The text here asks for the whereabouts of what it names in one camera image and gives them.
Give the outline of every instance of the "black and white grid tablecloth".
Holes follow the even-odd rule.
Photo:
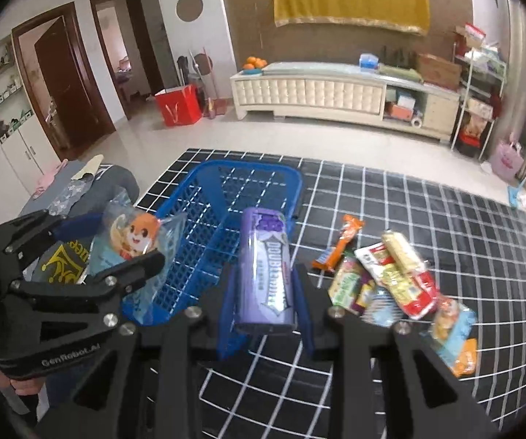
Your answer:
[[[138,206],[155,212],[189,170],[221,158],[299,168],[306,192],[292,256],[306,266],[335,245],[346,213],[365,222],[359,247],[378,242],[385,229],[403,232],[430,262],[441,292],[477,313],[471,333],[478,340],[477,370],[461,381],[472,388],[497,426],[515,420],[526,404],[525,213],[443,185],[369,168],[203,149],[182,154]],[[322,287],[332,281],[330,274],[319,271],[311,271],[311,279]],[[258,339],[248,351],[214,369],[203,368],[200,374],[205,436],[326,437],[331,365],[311,362],[297,333]],[[380,398],[376,369],[373,375]],[[385,437],[382,406],[375,414]]]

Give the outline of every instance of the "blue plastic basket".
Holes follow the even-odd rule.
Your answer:
[[[188,219],[168,281],[154,299],[153,323],[194,305],[218,283],[223,265],[236,261],[245,208],[281,211],[290,235],[302,186],[299,171],[278,164],[217,160],[194,168],[156,213],[185,211]]]

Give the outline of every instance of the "cabinet leg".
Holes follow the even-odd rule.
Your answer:
[[[237,113],[238,120],[242,120],[247,116],[247,111],[239,109],[238,107],[235,107],[235,112]]]

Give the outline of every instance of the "brown door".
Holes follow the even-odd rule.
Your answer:
[[[164,83],[161,80],[161,74],[159,73],[159,67],[157,66],[157,60],[155,59],[155,53],[151,45],[150,34],[145,23],[143,6],[141,5],[141,0],[126,1],[129,18],[131,18],[131,26],[133,27],[133,35],[135,35],[135,41],[139,48],[139,56],[141,57],[141,64],[143,64],[147,82],[150,85],[151,92],[157,94],[164,88]]]
[[[103,130],[78,72],[63,17],[36,41],[35,53],[70,142],[74,147],[91,145]]]

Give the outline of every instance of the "red gift bag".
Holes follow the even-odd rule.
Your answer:
[[[191,84],[164,89],[155,95],[155,100],[167,127],[191,125],[202,117],[196,98],[196,88]]]

